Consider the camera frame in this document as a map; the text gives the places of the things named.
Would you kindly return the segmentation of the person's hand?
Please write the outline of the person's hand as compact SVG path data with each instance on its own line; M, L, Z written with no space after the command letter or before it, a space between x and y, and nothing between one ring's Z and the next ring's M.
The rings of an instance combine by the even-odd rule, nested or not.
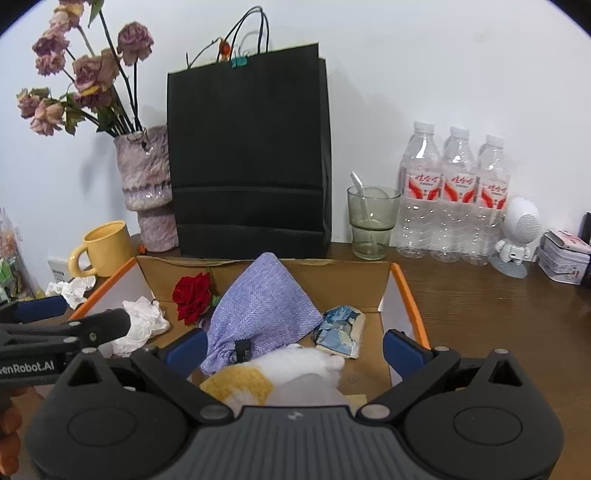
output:
M23 396L27 391L27 388L12 390L8 396L8 407L1 411L0 463L3 476L10 476L17 472L19 468L21 441L18 429L22 425L23 417L12 398Z

